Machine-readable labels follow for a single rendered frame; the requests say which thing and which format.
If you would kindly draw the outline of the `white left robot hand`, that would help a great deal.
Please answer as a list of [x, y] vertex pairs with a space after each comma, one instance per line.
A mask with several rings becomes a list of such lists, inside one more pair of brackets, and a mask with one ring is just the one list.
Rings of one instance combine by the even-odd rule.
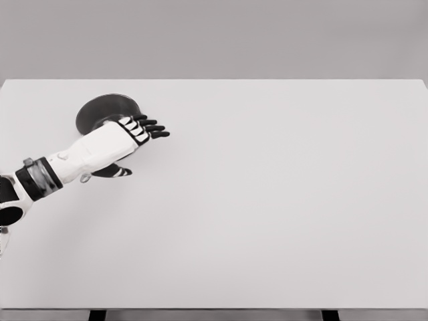
[[82, 137], [82, 145], [87, 150], [83, 156], [82, 180], [132, 175], [132, 171], [120, 166], [118, 161], [134, 154], [149, 141], [170, 135], [163, 125], [144, 114], [103, 119], [97, 129]]

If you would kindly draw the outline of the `dark grey pot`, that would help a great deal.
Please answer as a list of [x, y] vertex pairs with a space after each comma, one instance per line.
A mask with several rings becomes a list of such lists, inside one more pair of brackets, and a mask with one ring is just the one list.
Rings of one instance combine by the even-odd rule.
[[76, 116], [76, 128], [81, 135], [97, 129], [103, 121], [115, 116], [141, 115], [139, 105], [123, 94], [105, 94], [86, 102]]

